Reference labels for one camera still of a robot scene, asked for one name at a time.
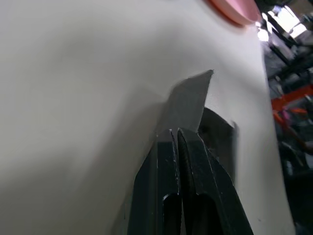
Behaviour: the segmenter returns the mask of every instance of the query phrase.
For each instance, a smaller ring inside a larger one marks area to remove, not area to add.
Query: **pink circle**
[[[254,0],[210,0],[227,17],[241,25],[253,24],[261,14]]]

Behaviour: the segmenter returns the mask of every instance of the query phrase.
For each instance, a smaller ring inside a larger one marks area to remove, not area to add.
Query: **white surface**
[[[120,234],[162,103],[207,69],[254,234],[294,234],[257,31],[196,0],[1,1],[1,234]]]

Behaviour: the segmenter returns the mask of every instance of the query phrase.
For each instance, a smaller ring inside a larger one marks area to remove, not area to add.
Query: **pink object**
[[[260,20],[261,14],[254,0],[210,0],[232,21],[249,25]]]

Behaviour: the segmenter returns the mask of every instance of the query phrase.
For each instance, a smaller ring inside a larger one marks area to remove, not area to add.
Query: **orange object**
[[[308,114],[308,111],[306,111],[305,109],[300,109],[300,108],[289,109],[289,111],[295,114]]]
[[[286,126],[286,122],[282,119],[281,116],[279,116],[277,112],[273,112],[273,115],[274,115],[275,121],[278,122],[278,124],[280,124],[281,126]]]
[[[305,97],[306,95],[313,95],[313,85],[308,85],[294,92],[290,92],[286,95],[283,95],[280,98],[273,99],[271,101],[272,108],[275,111],[282,111],[288,103],[295,101],[297,99],[301,99]]]

